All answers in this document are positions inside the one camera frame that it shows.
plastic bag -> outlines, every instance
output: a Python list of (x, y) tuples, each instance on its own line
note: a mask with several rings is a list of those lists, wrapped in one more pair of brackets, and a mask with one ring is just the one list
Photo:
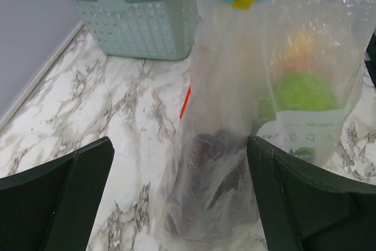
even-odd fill
[(197, 32), (191, 90), (155, 203), (170, 250), (225, 247), (259, 218), (246, 139), (316, 165), (360, 98), (375, 0), (216, 2)]

gray plastic basket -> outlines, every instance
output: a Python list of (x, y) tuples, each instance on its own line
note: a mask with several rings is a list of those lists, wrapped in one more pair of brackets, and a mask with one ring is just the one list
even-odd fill
[(196, 0), (72, 0), (109, 55), (179, 60), (190, 53)]

